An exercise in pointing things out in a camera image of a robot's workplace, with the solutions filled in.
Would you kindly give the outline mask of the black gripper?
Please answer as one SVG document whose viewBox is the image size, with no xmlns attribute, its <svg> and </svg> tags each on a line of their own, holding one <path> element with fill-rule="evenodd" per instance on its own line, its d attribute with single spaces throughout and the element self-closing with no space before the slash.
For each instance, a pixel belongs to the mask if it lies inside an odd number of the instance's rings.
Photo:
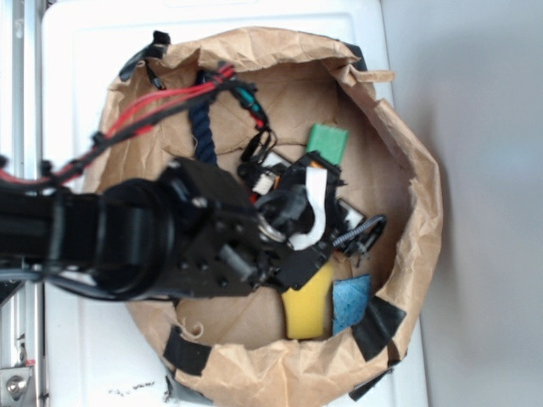
<svg viewBox="0 0 543 407">
<path fill-rule="evenodd" d="M 343 199 L 340 165 L 318 152 L 294 162 L 270 152 L 261 162 L 243 162 L 238 177 L 256 196 L 255 206 L 270 255 L 266 284 L 284 293 L 301 289 L 330 259 L 333 239 L 367 217 Z"/>
</svg>

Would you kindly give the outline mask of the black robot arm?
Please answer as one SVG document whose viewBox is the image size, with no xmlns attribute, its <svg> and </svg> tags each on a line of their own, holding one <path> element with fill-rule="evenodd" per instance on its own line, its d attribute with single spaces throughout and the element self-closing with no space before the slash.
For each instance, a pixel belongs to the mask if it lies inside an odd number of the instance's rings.
<svg viewBox="0 0 543 407">
<path fill-rule="evenodd" d="M 1 192 L 1 279 L 105 301 L 237 297 L 302 288 L 334 252 L 364 253 L 367 224 L 319 153 L 243 159 L 235 173 L 173 159 L 100 194 Z"/>
</svg>

